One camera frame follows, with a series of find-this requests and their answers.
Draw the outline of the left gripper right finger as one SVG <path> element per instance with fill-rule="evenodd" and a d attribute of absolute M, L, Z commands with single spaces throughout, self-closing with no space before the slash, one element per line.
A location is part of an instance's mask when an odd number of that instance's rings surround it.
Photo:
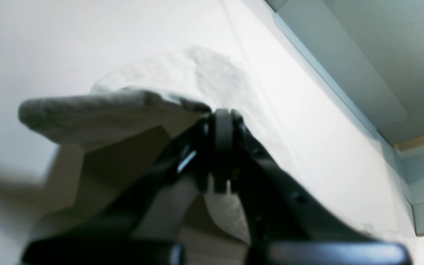
<path fill-rule="evenodd" d="M 351 228 L 281 169 L 231 111 L 231 190 L 244 208 L 246 265 L 412 265 L 407 248 Z"/>

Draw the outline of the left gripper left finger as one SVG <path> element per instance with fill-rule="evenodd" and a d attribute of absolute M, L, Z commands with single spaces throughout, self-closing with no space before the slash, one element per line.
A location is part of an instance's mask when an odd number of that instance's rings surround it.
<path fill-rule="evenodd" d="M 219 142 L 231 150 L 233 117 L 218 109 L 175 138 L 135 183 L 88 221 L 34 240 L 24 265 L 185 265 L 178 237 L 195 199 L 210 191 Z"/>

